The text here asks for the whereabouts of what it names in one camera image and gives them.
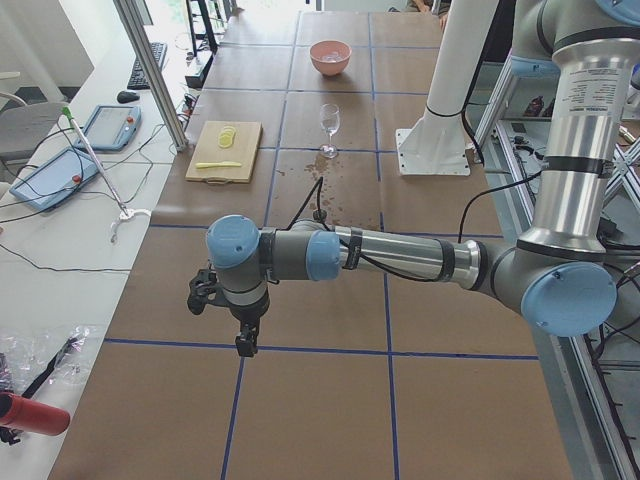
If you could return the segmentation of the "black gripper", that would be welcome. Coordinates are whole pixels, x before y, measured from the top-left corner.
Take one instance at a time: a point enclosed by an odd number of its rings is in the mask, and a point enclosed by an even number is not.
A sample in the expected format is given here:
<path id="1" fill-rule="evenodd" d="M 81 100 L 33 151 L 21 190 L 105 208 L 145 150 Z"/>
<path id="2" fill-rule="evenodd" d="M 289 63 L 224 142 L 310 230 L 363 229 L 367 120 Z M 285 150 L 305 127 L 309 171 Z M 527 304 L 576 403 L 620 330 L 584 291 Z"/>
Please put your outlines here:
<path id="1" fill-rule="evenodd" d="M 257 354 L 260 320 L 267 313 L 269 306 L 269 298 L 261 298 L 250 305 L 230 306 L 231 314 L 241 324 L 235 338 L 236 350 L 240 357 L 254 357 Z"/>

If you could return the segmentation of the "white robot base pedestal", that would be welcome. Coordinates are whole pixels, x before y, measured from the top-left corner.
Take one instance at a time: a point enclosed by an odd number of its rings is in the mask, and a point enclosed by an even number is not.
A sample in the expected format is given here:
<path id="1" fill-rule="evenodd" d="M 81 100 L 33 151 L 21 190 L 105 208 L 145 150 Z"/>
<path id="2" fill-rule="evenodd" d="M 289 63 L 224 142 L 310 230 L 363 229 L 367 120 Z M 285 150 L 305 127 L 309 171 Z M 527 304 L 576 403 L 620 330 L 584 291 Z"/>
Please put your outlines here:
<path id="1" fill-rule="evenodd" d="M 467 176 L 462 120 L 497 0 L 454 1 L 437 56 L 423 116 L 411 129 L 396 131 L 403 176 Z"/>

